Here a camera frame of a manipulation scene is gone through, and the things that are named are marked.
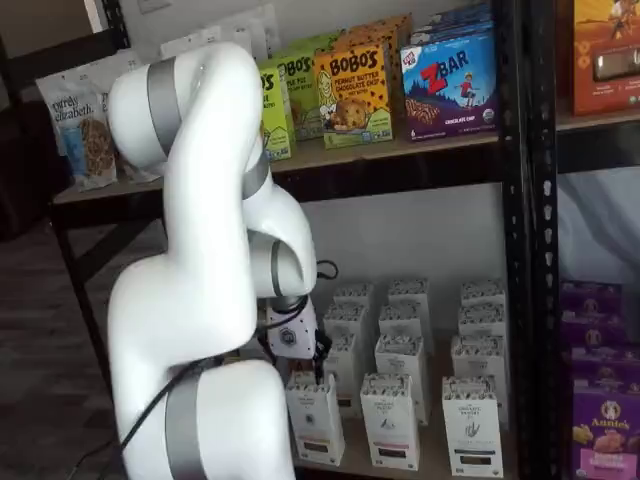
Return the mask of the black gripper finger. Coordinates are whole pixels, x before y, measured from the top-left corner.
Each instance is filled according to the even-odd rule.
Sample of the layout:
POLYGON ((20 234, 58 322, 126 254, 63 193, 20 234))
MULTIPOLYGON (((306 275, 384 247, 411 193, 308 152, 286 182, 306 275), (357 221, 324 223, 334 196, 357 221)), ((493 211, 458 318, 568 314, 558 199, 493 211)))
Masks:
POLYGON ((273 353, 269 340, 268 340, 268 329, 266 327, 257 327, 256 328, 256 339, 258 343, 261 345, 264 354, 268 358, 271 363, 277 362, 277 357, 273 353))
POLYGON ((315 350, 312 357, 313 372, 316 384, 324 381, 324 362, 332 346, 332 339, 322 330, 315 331, 315 350))

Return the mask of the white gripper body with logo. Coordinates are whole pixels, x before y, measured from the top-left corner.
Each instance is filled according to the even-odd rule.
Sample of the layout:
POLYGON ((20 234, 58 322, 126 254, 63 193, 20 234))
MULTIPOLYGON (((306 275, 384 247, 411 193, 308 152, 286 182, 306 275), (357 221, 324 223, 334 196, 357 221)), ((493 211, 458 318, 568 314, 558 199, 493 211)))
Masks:
POLYGON ((316 349, 317 321, 308 295, 276 297, 267 302, 266 330, 276 357, 311 360, 316 349))

